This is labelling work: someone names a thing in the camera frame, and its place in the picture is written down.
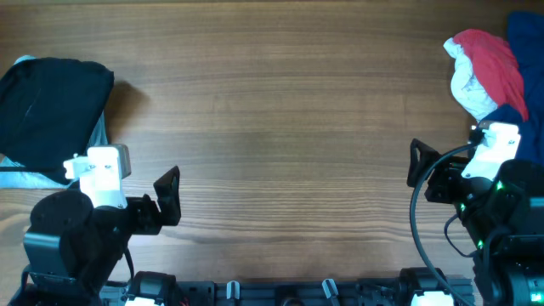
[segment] wooden table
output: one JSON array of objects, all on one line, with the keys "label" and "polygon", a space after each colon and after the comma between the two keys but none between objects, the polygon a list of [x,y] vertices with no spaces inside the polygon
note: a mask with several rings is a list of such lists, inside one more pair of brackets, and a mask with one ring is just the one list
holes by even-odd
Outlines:
[{"label": "wooden table", "polygon": [[[183,217],[130,241],[136,270],[188,281],[322,280],[422,266],[405,185],[409,143],[465,144],[448,37],[504,35],[512,9],[470,2],[178,3],[0,7],[0,71],[22,54],[93,60],[116,74],[110,140],[128,145],[128,196],[182,172]],[[33,205],[0,190],[0,303],[27,264]],[[451,207],[422,200],[424,245],[448,275],[472,263],[445,242]],[[454,224],[451,236],[473,249]],[[120,262],[111,279],[128,278]]]}]

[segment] black cloth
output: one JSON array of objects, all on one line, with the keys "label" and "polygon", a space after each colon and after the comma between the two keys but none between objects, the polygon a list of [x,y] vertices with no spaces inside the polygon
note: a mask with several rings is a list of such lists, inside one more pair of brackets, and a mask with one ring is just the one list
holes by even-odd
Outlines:
[{"label": "black cloth", "polygon": [[[0,80],[0,152],[28,168],[84,155],[113,88],[113,72],[75,59],[29,59]],[[62,172],[42,173],[60,184]]]}]

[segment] light blue fabric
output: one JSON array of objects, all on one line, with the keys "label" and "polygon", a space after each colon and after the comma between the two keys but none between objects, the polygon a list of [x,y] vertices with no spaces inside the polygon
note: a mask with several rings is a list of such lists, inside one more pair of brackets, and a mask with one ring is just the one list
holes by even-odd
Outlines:
[{"label": "light blue fabric", "polygon": [[[15,61],[15,65],[23,60],[34,60],[35,57],[24,55]],[[94,127],[91,138],[88,141],[87,148],[96,145],[107,145],[108,138],[105,134],[105,117],[104,112],[100,116],[96,126]],[[18,162],[11,161],[4,157],[0,162],[0,167],[23,167]],[[68,188],[74,181],[68,185],[59,184],[40,173],[3,173],[0,172],[0,189],[4,188],[23,188],[23,189],[64,189]]]}]

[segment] dark blue cloth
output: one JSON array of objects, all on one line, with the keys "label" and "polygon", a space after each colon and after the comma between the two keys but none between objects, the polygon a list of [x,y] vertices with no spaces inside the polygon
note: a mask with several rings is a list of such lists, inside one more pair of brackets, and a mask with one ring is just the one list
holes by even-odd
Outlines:
[{"label": "dark blue cloth", "polygon": [[500,107],[484,120],[517,124],[521,142],[516,158],[544,165],[544,16],[511,13],[507,35],[524,79],[529,120],[523,122],[521,115],[510,105]]}]

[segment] white cloth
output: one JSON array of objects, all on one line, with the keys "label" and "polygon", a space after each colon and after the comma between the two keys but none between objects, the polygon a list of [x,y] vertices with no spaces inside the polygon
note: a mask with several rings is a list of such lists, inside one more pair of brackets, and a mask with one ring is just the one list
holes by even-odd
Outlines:
[{"label": "white cloth", "polygon": [[450,38],[444,43],[444,49],[456,59],[456,72],[451,78],[451,93],[479,122],[496,110],[497,105],[474,75],[473,63],[465,55],[462,46]]}]

